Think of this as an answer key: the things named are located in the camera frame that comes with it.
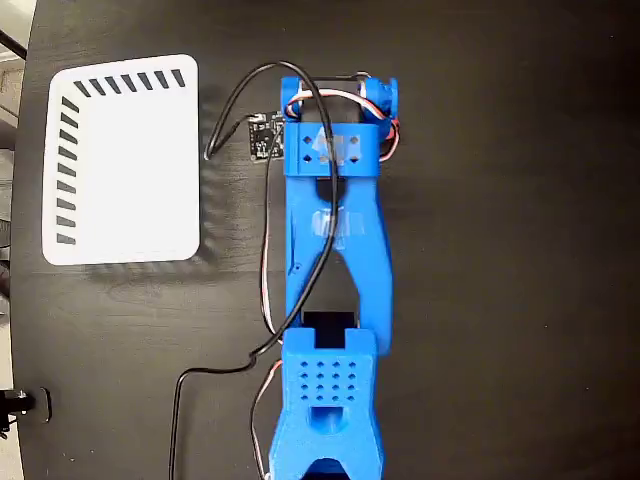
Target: circuit board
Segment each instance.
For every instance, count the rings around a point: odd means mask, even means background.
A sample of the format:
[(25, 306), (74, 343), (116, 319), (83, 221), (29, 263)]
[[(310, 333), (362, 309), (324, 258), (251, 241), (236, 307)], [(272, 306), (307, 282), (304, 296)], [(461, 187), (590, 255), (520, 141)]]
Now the circuit board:
[[(269, 149), (273, 138), (278, 134), (284, 124), (281, 112), (256, 113), (248, 121), (249, 124), (249, 148), (251, 160), (265, 162), (269, 156)], [(280, 130), (276, 145), (273, 148), (272, 159), (284, 158), (284, 129)]]

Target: white plastic tray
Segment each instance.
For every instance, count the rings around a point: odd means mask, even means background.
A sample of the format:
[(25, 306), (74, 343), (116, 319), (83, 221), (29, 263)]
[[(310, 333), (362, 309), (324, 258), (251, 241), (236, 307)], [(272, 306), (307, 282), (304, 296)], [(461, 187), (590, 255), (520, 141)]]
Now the white plastic tray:
[(172, 55), (51, 81), (42, 250), (54, 265), (183, 260), (200, 242), (198, 67)]

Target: blue 3d-printed part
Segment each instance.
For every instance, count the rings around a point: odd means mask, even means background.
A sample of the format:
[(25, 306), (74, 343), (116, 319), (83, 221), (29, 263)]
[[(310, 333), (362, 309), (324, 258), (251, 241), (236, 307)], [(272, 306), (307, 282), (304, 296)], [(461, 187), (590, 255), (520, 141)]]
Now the blue 3d-printed part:
[[(282, 81), (281, 106), (300, 90)], [(374, 410), (379, 355), (391, 348), (393, 273), (378, 202), (380, 144), (397, 117), (398, 86), (375, 78), (361, 94), (389, 117), (368, 112), (361, 123), (334, 123), (338, 174), (345, 193), (339, 203), (333, 249), (345, 260), (360, 297), (359, 328), (345, 330), (344, 348), (318, 348), (313, 328), (300, 318), (284, 335), (284, 405), (271, 447), (272, 480), (301, 480), (307, 473), (343, 473), (350, 480), (380, 480), (384, 452)], [(299, 114), (298, 105), (294, 111)], [(330, 174), (320, 123), (286, 118), (286, 309), (291, 311), (320, 255), (330, 205), (317, 193)]]

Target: white wall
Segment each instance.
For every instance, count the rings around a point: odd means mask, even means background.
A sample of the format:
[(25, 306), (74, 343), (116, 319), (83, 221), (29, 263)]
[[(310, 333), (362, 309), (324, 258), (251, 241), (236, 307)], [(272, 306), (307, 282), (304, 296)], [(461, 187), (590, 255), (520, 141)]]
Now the white wall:
[(36, 0), (0, 0), (0, 29), (27, 46), (35, 8)]

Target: black tabletop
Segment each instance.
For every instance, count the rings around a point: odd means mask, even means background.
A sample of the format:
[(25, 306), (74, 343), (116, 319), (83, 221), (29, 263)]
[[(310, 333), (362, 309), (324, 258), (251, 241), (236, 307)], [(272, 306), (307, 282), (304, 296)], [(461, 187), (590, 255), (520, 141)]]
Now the black tabletop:
[[(48, 388), (53, 418), (20, 426), (25, 478), (165, 478), (179, 372), (238, 365), (266, 338), (264, 171), (244, 130), (202, 165), (193, 259), (57, 268), (42, 256), (51, 78), (173, 53), (199, 64), (203, 141), (238, 79), (269, 59), (398, 78), (403, 141), (380, 179), (395, 270), (394, 346), (377, 393), (386, 479), (638, 478), (634, 3), (39, 2), (15, 161), (11, 321), (16, 385)], [(280, 76), (253, 84), (234, 115), (275, 109)], [(284, 182), (273, 177), (282, 318)], [(310, 302), (355, 307), (339, 260)], [(248, 409), (277, 355), (189, 382), (180, 478), (257, 478)], [(258, 413), (265, 450), (279, 408), (272, 388)]]

